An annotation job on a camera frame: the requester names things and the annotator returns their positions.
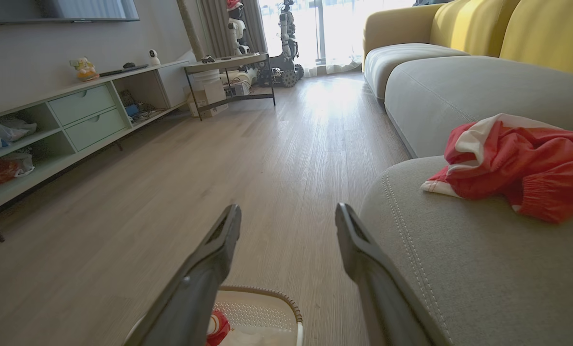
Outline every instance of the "toy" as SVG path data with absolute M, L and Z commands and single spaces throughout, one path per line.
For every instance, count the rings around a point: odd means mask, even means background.
M 293 0 L 284 0 L 284 7 L 280 12 L 280 39 L 282 40 L 282 54 L 270 57 L 269 69 L 265 62 L 258 63 L 260 83 L 281 83 L 285 87 L 293 87 L 304 76 L 304 69 L 293 60 L 299 57 L 299 48 L 295 39 L 295 20 L 291 13 Z
M 202 63 L 216 62 L 216 60 L 211 55 L 206 55 L 205 58 L 201 59 Z
M 152 65 L 160 65 L 159 54 L 154 49 L 150 49 L 150 63 Z
M 69 63 L 75 67 L 75 70 L 77 70 L 77 79 L 82 82 L 92 81 L 100 77 L 94 65 L 92 65 L 86 57 L 77 59 L 77 61 L 70 61 Z
M 250 53 L 248 45 L 248 33 L 246 24 L 241 19 L 243 16 L 243 4 L 238 0 L 227 0 L 227 11 L 229 12 L 229 33 L 231 33 L 231 45 L 234 55 Z

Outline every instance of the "robot wheel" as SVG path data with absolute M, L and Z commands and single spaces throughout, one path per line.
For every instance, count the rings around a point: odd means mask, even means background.
M 282 86 L 294 87 L 297 80 L 297 73 L 294 70 L 282 71 Z
M 295 64 L 295 72 L 297 72 L 297 79 L 302 79 L 304 77 L 304 68 L 300 64 Z

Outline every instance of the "tv stand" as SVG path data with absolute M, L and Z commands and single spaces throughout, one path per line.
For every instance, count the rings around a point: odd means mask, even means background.
M 35 167 L 28 176 L 0 185 L 0 206 L 98 149 L 185 105 L 185 65 L 188 62 L 173 62 L 100 77 L 22 100 L 13 108 L 0 109 L 0 117 L 14 114 L 27 123 L 37 124 L 34 134 L 0 149 L 2 157 L 30 147 Z M 120 100 L 122 90 L 129 90 L 135 101 L 162 111 L 131 123 Z

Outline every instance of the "white basket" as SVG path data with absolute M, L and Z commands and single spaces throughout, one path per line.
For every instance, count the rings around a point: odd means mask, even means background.
M 220 72 L 218 70 L 209 70 L 192 74 L 194 82 L 192 83 L 192 90 L 203 91 L 203 86 L 209 83 L 220 80 Z
M 220 287 L 214 302 L 229 325 L 263 337 L 264 345 L 302 346 L 304 324 L 295 302 L 283 293 L 257 287 Z

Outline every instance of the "red and white garment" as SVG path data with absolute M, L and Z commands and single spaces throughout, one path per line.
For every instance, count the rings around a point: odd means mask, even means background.
M 421 189 L 466 199 L 502 194 L 523 215 L 573 216 L 573 131 L 498 114 L 451 131 L 449 166 Z

